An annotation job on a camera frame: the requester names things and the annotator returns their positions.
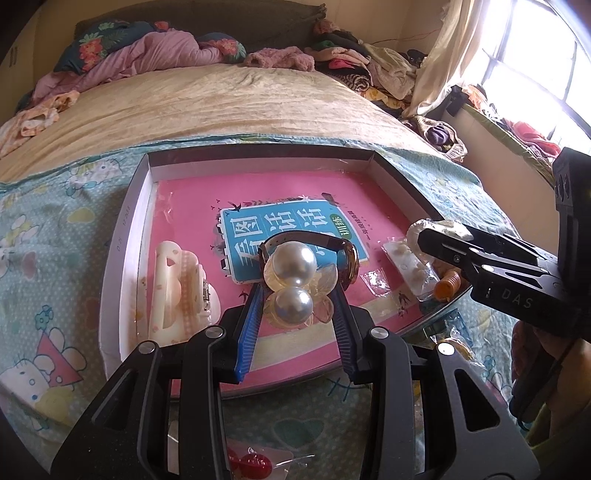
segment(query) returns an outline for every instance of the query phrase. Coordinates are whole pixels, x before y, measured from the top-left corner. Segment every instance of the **plastic wrapper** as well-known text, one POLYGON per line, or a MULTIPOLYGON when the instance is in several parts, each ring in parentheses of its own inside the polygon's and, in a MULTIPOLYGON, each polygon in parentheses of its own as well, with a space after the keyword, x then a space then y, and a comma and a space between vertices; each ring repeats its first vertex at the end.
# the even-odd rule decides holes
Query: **plastic wrapper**
POLYGON ((445 333, 432 335, 431 340, 436 344, 449 343, 455 347, 455 349, 466 359, 472 368, 480 375, 486 372, 486 367, 476 359, 476 354, 468 346, 466 339, 458 331, 457 328, 452 327, 445 331, 445 333))
MULTIPOLYGON (((250 445, 226 439, 228 461, 235 480, 285 480, 291 466, 305 467, 305 458, 294 459, 287 450, 250 445)), ((168 471, 178 475, 178 421, 168 431, 168 471)))
POLYGON ((388 279, 386 278, 386 273, 381 268, 364 273, 360 276, 368 286, 369 291, 377 297, 382 297, 391 291, 388 279))
POLYGON ((425 230, 425 228, 431 228, 466 242, 474 240, 474 237, 468 231, 468 229, 460 222, 456 222, 454 220, 441 220, 439 222, 434 222, 432 220, 426 219, 414 222, 408 228, 407 245, 409 249, 417 256, 417 258, 425 265, 431 264, 434 260, 434 257, 422 252, 418 247, 418 234, 425 230))
POLYGON ((391 240, 385 243, 382 248, 402 275, 413 295, 421 301, 429 299, 432 296, 433 288, 439 281, 435 270, 417 258, 409 249, 405 238, 391 240))

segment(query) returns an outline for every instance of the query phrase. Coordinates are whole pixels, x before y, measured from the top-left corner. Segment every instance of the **red candy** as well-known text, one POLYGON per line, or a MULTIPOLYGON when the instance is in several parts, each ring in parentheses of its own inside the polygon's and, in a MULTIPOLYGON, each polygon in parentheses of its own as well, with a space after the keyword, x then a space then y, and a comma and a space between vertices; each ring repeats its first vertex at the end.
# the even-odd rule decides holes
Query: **red candy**
POLYGON ((240 459, 234 450, 228 447, 228 460, 230 461, 230 468, 235 472, 240 468, 240 459))
POLYGON ((251 480, 263 480, 273 471, 273 464, 260 453, 247 453, 240 459, 240 472, 251 480))

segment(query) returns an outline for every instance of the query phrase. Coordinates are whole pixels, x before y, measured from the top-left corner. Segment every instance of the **pink blanket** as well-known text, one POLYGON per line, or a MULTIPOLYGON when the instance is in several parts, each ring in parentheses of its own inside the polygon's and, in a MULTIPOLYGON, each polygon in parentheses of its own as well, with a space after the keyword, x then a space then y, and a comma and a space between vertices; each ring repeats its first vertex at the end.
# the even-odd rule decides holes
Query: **pink blanket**
POLYGON ((244 65, 264 69, 295 69, 313 72, 314 58, 306 55, 298 47, 287 47, 282 50, 263 48, 249 53, 244 59, 244 65))
POLYGON ((35 87, 30 106, 60 93, 85 92, 101 83, 132 77, 154 70, 199 67, 221 63, 223 56, 216 47, 199 48, 188 32, 168 30, 148 33, 137 42, 110 54, 84 75, 73 72, 51 72, 35 87))

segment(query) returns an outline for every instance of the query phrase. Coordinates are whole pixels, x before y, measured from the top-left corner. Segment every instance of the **beige bedspread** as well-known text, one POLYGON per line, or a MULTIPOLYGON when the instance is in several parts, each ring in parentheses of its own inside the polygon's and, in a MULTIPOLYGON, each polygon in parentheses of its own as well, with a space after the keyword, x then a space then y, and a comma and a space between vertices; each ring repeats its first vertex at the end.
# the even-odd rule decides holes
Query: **beige bedspread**
POLYGON ((326 75, 217 64, 146 73, 82 93, 58 123, 0 160, 0 181, 148 141, 244 133, 365 140, 435 154, 326 75))

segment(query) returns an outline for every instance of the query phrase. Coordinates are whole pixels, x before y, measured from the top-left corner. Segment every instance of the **orange spring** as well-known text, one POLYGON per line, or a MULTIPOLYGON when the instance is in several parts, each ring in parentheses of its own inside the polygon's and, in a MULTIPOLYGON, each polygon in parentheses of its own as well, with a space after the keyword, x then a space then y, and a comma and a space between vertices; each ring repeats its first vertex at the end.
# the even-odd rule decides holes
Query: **orange spring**
POLYGON ((450 301, 460 289, 462 279, 455 270, 448 270, 433 289, 435 298, 439 301, 450 301))

